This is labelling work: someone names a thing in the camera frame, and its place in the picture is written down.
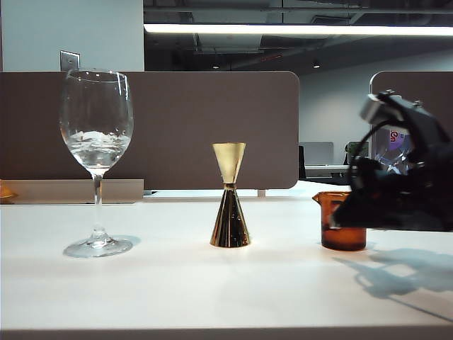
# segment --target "ceiling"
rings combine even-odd
[[[453,26],[453,1],[144,0],[144,22]],[[147,71],[307,74],[447,48],[453,38],[144,34]]]

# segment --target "glass base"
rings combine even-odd
[[[76,258],[102,257],[124,253],[132,248],[132,243],[126,239],[86,239],[68,246],[63,254]]]

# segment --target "office chair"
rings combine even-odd
[[[304,147],[299,145],[299,180],[306,179]]]

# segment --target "glass stem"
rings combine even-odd
[[[102,175],[93,174],[94,182],[94,227],[91,238],[103,239],[108,237],[105,233],[104,226],[101,222],[101,207],[102,207]]]

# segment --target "desk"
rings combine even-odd
[[[349,165],[306,165],[306,177],[335,177],[348,171]]]
[[[325,249],[311,197],[342,189],[244,197],[240,249],[209,245],[219,198],[107,205],[107,231],[135,246],[100,259],[62,255],[91,205],[1,206],[1,338],[451,339],[453,234],[370,230],[365,251]]]

